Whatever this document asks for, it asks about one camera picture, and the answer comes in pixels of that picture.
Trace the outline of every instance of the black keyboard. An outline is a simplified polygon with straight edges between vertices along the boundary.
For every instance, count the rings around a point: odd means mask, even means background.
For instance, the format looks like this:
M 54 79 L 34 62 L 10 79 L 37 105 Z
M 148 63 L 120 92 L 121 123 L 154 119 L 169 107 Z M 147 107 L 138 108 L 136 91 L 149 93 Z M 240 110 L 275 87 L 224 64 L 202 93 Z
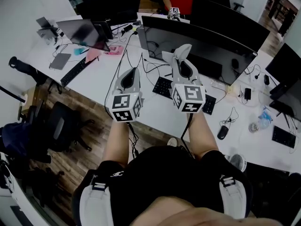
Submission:
M 159 77 L 152 92 L 167 97 L 169 99 L 172 99 L 169 92 L 169 89 L 171 89 L 171 83 L 172 81 L 165 79 L 163 77 Z M 216 102 L 216 98 L 206 95 L 206 103 L 202 108 L 203 112 L 212 115 L 215 102 Z
M 279 128 L 278 126 L 274 126 L 272 141 L 294 148 L 296 136 Z
M 82 72 L 89 64 L 95 59 L 86 63 L 86 58 L 83 58 L 77 63 L 62 79 L 61 83 L 63 87 L 66 87 L 80 72 Z
M 212 115 L 214 106 L 215 106 L 216 98 L 206 95 L 206 103 L 204 104 L 202 110 L 204 113 Z

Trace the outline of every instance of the wooden floor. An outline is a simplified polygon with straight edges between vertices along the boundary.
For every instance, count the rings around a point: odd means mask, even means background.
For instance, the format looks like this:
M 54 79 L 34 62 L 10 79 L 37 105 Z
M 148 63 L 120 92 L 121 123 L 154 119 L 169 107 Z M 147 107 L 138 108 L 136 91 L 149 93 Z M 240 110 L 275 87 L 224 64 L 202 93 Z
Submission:
M 107 139 L 110 132 L 111 118 L 105 112 L 102 105 L 91 101 L 90 99 L 70 90 L 63 90 L 59 95 L 56 88 L 53 87 L 52 93 L 48 96 L 46 105 L 52 108 L 55 102 L 62 102 L 73 110 L 81 112 L 83 121 L 93 119 L 95 124 L 90 124 L 82 129 L 82 138 L 92 147 L 92 151 L 85 150 L 80 144 L 71 145 L 72 152 L 57 153 L 48 150 L 51 155 L 52 162 L 50 164 L 31 161 L 32 167 L 45 169 L 51 168 L 54 173 L 63 171 L 64 175 L 61 176 L 59 184 L 68 192 L 73 193 L 77 186 L 81 183 L 86 172 L 89 169 L 96 169 L 102 161 L 103 150 L 106 146 Z M 142 152 L 148 147 L 153 145 L 166 145 L 170 136 L 160 131 L 147 127 L 141 123 L 132 123 L 135 133 L 138 135 L 139 140 L 136 148 Z M 67 196 L 60 196 L 62 203 L 56 203 L 57 206 L 71 217 L 71 198 Z
M 275 55 L 280 50 L 280 40 L 277 37 L 278 29 L 276 28 L 274 22 L 269 18 L 269 11 L 264 10 L 262 16 L 259 20 L 259 24 L 265 27 L 270 31 L 267 39 L 263 43 L 262 47 L 260 48 L 262 51 L 266 52 L 267 54 L 275 57 Z

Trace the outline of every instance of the monitor stand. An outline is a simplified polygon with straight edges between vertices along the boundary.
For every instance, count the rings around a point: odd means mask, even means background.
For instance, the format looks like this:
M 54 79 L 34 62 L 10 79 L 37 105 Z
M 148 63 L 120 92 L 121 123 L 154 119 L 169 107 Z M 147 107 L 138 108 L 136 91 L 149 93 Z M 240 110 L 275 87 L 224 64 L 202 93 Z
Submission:
M 290 125 L 288 123 L 288 119 L 287 119 L 286 115 L 288 115 L 290 117 L 294 117 L 293 109 L 290 106 L 288 106 L 280 101 L 277 101 L 277 100 L 274 100 L 272 103 L 270 103 L 269 106 L 271 108 L 279 111 L 277 117 L 283 113 L 286 123 L 288 125 L 288 128 L 290 128 Z

